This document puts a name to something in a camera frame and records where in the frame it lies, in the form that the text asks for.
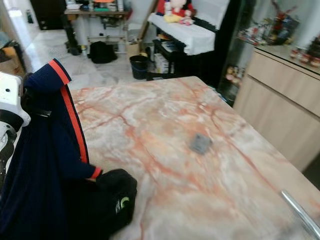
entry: marble table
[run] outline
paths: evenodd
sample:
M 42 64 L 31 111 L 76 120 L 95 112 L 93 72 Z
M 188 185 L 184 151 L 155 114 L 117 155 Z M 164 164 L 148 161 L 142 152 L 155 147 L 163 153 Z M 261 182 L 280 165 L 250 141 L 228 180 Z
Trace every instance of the marble table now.
M 133 221 L 114 240 L 307 239 L 283 189 L 320 216 L 320 192 L 196 77 L 72 96 L 90 162 L 138 180 Z M 213 142 L 205 155 L 189 148 L 196 133 Z

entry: bottle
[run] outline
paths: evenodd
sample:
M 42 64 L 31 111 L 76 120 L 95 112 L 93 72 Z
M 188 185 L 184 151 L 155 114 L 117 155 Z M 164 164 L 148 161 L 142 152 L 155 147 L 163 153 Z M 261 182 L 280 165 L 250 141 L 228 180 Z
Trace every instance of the bottle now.
M 94 10 L 94 3 L 93 1 L 89 1 L 89 10 L 93 11 Z
M 124 11 L 124 0 L 117 0 L 118 3 L 118 11 L 123 12 Z

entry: cabinet drawer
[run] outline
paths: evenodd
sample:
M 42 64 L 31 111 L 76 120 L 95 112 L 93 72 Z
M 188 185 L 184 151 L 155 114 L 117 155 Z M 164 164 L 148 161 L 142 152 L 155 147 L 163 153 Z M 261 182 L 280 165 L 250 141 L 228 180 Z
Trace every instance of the cabinet drawer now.
M 320 80 L 257 52 L 247 73 L 320 116 Z
M 234 110 L 300 171 L 320 152 L 319 118 L 248 76 Z

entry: black backpack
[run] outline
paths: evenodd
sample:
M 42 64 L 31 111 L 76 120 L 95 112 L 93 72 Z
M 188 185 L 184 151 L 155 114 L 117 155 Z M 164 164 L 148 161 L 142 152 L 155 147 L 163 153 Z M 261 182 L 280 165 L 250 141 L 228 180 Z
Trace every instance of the black backpack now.
M 90 58 L 95 64 L 107 64 L 116 60 L 118 57 L 112 45 L 97 41 L 90 45 Z

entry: stuffed toy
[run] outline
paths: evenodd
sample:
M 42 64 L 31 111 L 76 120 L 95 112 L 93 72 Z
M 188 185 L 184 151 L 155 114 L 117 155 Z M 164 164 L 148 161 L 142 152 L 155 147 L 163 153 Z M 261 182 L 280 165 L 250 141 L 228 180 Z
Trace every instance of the stuffed toy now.
M 159 0 L 157 15 L 164 16 L 167 23 L 178 23 L 185 17 L 190 20 L 194 11 L 192 0 Z
M 194 24 L 194 20 L 192 20 L 191 18 L 192 12 L 190 10 L 185 10 L 185 17 L 183 17 L 179 23 L 180 24 L 185 24 L 187 26 L 190 26 L 192 24 Z

